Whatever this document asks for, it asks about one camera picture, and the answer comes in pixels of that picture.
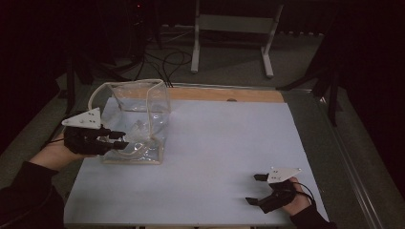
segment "table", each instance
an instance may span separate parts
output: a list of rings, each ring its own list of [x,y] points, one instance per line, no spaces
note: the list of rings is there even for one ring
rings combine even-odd
[[[225,16],[200,13],[200,0],[196,0],[194,49],[191,61],[191,72],[197,73],[199,70],[200,30],[256,32],[268,34],[268,40],[266,45],[261,48],[261,53],[266,76],[269,78],[273,77],[274,73],[271,67],[270,58],[268,57],[268,51],[270,50],[271,43],[277,30],[283,6],[283,4],[279,4],[274,15],[269,18]]]
[[[173,99],[170,126],[183,126],[169,128],[163,163],[107,165],[86,158],[65,208],[66,224],[286,225],[289,219],[283,211],[265,215],[245,202],[246,197],[270,194],[268,186],[253,175],[267,173],[271,165],[302,168],[300,181],[311,189],[318,211],[328,218],[288,105],[279,93],[192,88],[169,92]],[[204,112],[210,108],[216,110]],[[256,125],[254,114],[265,122]],[[219,115],[228,121],[209,122]],[[227,125],[241,116],[244,122],[231,127],[238,138],[228,138],[233,133]],[[200,135],[204,130],[211,132]]]

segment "transparent container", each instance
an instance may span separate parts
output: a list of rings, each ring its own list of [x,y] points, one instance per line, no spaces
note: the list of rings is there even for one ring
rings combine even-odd
[[[101,156],[103,163],[161,164],[166,129],[171,112],[170,98],[160,79],[132,82],[107,82],[89,99],[102,111],[101,124],[111,131],[124,132],[129,142],[123,150],[111,150]],[[114,142],[108,136],[99,140]]]

